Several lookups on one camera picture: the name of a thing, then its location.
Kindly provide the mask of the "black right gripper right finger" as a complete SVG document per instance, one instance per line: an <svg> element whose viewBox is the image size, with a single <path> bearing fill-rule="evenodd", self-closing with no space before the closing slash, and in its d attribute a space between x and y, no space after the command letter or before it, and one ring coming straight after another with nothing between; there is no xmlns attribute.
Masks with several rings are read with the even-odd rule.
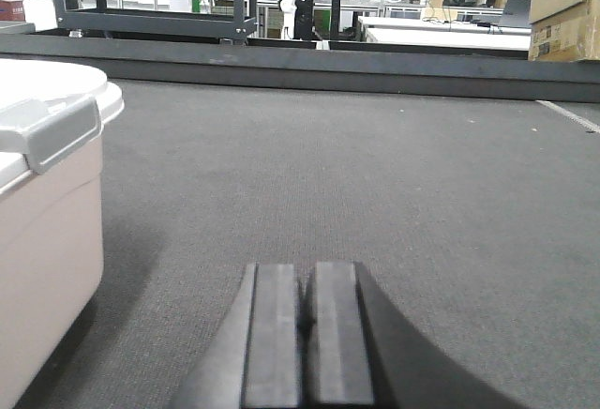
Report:
<svg viewBox="0 0 600 409"><path fill-rule="evenodd" d="M319 262L307 287L311 408L519 408L428 340L361 263Z"/></svg>

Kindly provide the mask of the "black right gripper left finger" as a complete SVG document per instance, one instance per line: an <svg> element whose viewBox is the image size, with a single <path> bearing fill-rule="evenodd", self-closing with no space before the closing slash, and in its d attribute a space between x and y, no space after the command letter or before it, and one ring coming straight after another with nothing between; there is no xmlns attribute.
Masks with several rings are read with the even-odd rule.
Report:
<svg viewBox="0 0 600 409"><path fill-rule="evenodd" d="M299 408L299 286L292 265L249 265L171 408Z"/></svg>

